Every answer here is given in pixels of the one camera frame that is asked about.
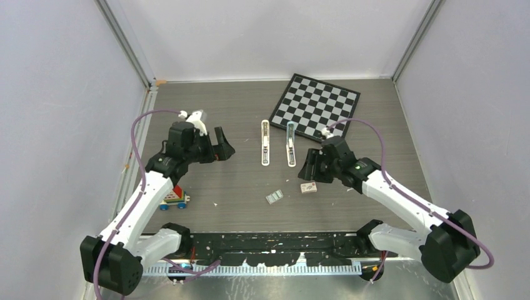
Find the small white domino tile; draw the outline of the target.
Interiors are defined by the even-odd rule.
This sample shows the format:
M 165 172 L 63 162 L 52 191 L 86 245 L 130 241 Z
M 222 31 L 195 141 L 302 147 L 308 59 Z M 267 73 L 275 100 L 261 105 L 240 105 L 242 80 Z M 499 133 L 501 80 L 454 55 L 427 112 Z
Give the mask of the small white domino tile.
M 304 182 L 300 184 L 300 190 L 302 194 L 307 194 L 315 193 L 318 189 L 315 182 Z

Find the grey tray of staples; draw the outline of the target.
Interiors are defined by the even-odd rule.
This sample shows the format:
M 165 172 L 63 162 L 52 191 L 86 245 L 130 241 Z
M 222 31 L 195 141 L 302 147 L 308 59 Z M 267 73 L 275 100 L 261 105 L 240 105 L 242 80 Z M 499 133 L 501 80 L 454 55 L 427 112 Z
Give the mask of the grey tray of staples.
M 278 190 L 272 192 L 271 194 L 267 195 L 266 196 L 266 201 L 269 204 L 273 204 L 273 203 L 276 203 L 279 200 L 281 200 L 283 197 L 284 197 L 283 192 L 280 189 L 278 189 Z

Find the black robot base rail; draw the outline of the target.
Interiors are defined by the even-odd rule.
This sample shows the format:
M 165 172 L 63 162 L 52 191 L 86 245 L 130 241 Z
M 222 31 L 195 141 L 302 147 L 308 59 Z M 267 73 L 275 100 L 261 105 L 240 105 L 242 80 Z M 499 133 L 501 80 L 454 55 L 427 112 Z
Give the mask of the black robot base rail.
M 169 259 L 191 259 L 202 266 L 219 260 L 222 266 L 264 264 L 292 266 L 301 258 L 308 266 L 345 266 L 349 260 L 381 259 L 355 232 L 202 232 L 192 233 L 185 253 Z

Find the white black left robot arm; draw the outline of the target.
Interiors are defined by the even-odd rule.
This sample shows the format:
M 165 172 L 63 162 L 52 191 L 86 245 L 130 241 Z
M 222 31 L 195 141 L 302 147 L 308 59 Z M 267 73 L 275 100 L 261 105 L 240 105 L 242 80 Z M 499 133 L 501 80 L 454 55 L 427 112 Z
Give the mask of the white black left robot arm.
M 123 296 L 138 286 L 143 271 L 168 255 L 186 258 L 193 248 L 189 228 L 166 223 L 145 241 L 139 238 L 163 199 L 178 185 L 192 163 L 226 161 L 235 149 L 222 127 L 215 127 L 217 144 L 191 122 L 175 122 L 163 149 L 147 162 L 141 182 L 113 221 L 80 245 L 87 282 Z

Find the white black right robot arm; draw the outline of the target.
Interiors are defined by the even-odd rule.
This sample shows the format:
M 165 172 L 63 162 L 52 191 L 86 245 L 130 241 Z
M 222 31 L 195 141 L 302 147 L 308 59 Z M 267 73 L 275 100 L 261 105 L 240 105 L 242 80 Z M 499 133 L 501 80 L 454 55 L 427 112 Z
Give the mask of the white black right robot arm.
M 310 148 L 298 178 L 317 183 L 339 180 L 390 209 L 410 230 L 373 219 L 357 231 L 364 256 L 389 251 L 422 263 L 439 281 L 450 283 L 481 253 L 473 220 L 462 210 L 450 212 L 414 194 L 368 157 L 357 158 L 342 137 Z

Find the light blue white stapler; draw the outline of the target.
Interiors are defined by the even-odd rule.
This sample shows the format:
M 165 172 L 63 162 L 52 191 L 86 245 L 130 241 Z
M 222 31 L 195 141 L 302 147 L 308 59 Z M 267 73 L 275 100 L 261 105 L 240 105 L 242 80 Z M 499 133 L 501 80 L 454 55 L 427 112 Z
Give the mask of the light blue white stapler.
M 296 154 L 294 149 L 295 123 L 289 121 L 286 125 L 286 153 L 287 165 L 290 168 L 296 166 Z

